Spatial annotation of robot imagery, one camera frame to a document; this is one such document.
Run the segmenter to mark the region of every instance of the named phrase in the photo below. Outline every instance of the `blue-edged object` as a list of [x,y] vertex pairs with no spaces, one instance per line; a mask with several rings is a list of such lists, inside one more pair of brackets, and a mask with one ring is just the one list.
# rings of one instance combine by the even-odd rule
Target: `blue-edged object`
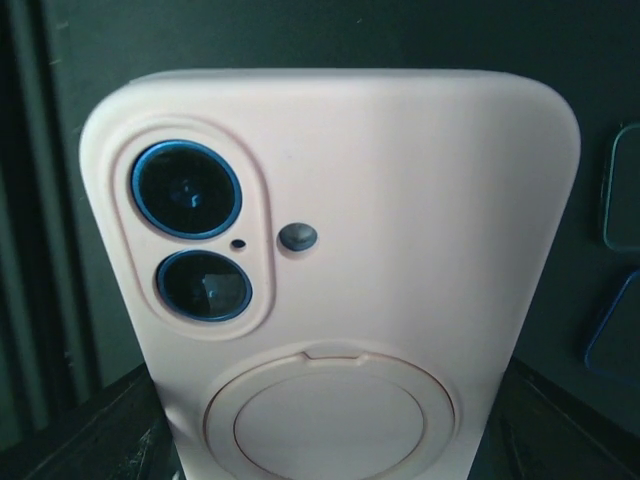
[[601,312],[583,362],[593,373],[640,388],[640,269]]
[[605,245],[616,252],[640,252],[640,123],[615,136],[601,196]]

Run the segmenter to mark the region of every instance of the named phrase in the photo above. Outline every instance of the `phone back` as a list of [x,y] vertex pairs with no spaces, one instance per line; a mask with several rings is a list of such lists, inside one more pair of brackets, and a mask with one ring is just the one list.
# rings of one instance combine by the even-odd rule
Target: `phone back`
[[[194,170],[193,194],[177,154],[144,177],[175,142],[230,186]],[[169,72],[105,99],[83,179],[187,478],[465,479],[579,150],[558,94],[501,73]],[[212,191],[225,221],[164,228]]]

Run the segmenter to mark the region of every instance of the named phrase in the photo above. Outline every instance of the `blue-rimmed camera lens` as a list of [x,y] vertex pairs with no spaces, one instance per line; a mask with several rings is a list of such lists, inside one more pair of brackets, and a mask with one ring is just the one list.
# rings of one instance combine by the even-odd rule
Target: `blue-rimmed camera lens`
[[213,150],[186,140],[169,140],[145,150],[131,175],[133,198],[160,230],[181,238],[218,235],[240,213],[240,184]]
[[252,295],[249,278],[236,263],[202,250],[179,252],[165,259],[156,282],[172,310],[203,322],[237,317]]

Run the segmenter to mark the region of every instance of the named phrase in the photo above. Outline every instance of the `smartphone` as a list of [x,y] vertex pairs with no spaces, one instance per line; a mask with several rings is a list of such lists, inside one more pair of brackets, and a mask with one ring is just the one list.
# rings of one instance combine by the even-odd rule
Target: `smartphone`
[[583,354],[592,372],[640,387],[640,270],[628,274],[600,314]]
[[504,73],[142,78],[82,175],[189,480],[467,478],[580,134]]
[[615,136],[602,187],[602,238],[611,250],[640,251],[640,123]]

